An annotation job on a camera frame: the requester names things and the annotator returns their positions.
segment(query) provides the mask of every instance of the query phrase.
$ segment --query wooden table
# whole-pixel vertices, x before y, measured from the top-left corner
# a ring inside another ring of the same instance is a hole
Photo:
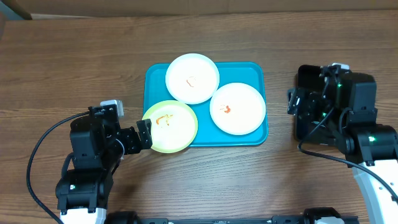
[[[109,211],[141,217],[250,218],[335,207],[368,222],[352,171],[306,156],[292,137],[286,91],[300,65],[343,62],[375,76],[378,123],[398,128],[398,11],[124,17],[7,22],[0,41],[0,223],[53,223],[32,200],[25,174],[42,133],[108,99],[123,100],[123,128],[142,118],[146,70],[198,52],[264,71],[269,136],[258,147],[152,150],[126,156]],[[65,124],[45,139],[32,186],[57,211],[55,185],[71,152]],[[332,147],[309,149],[342,155]]]

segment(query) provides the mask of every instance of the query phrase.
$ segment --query light green plate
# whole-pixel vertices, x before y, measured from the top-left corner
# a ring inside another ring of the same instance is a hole
[[[173,153],[188,147],[198,132],[198,118],[193,110],[176,100],[151,106],[142,119],[152,122],[152,149]]]

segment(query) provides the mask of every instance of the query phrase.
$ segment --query yellow-green rim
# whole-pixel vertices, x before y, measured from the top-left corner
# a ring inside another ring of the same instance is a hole
[[[150,119],[149,117],[157,110],[161,109],[163,106],[168,106],[168,105],[175,105],[175,106],[179,106],[183,109],[186,109],[191,115],[193,120],[195,121],[195,134],[192,136],[192,139],[188,142],[187,145],[183,146],[183,147],[179,147],[177,149],[174,149],[173,151],[164,151],[162,149],[159,149],[158,147],[154,147],[152,146],[151,148],[157,152],[162,152],[162,153],[175,153],[178,151],[181,151],[182,149],[185,149],[186,147],[188,147],[192,141],[194,140],[194,138],[196,137],[197,133],[198,133],[198,118],[195,114],[195,112],[193,112],[193,110],[191,109],[191,107],[189,107],[188,105],[186,105],[185,103],[181,103],[177,100],[165,100],[165,101],[161,101],[157,104],[155,104],[154,106],[151,106],[144,114],[144,116],[142,117],[142,119]]]

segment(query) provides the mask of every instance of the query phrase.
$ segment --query blue tray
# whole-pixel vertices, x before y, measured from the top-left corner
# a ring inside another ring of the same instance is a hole
[[[166,87],[165,77],[169,63],[151,66],[145,77],[144,114],[154,104],[164,100],[175,100]],[[220,72],[219,87],[233,83],[245,83],[253,86],[266,100],[264,76],[261,67],[254,62],[218,62]],[[214,146],[254,146],[263,143],[268,136],[268,118],[255,131],[242,136],[225,133],[219,129],[210,117],[210,100],[198,105],[189,105],[198,118],[198,133],[191,147]]]

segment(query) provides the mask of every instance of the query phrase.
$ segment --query rectangular tray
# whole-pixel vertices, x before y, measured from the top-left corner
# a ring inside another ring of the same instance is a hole
[[[166,87],[165,77],[169,63],[158,63],[150,68],[145,77],[144,114],[154,104],[164,100],[175,100]],[[261,67],[254,62],[218,62],[220,85],[245,83],[253,86],[266,100],[264,76]],[[198,105],[189,105],[198,118],[198,133],[191,147],[255,146],[262,144],[268,136],[268,118],[255,131],[242,136],[225,133],[210,116],[210,100]]]

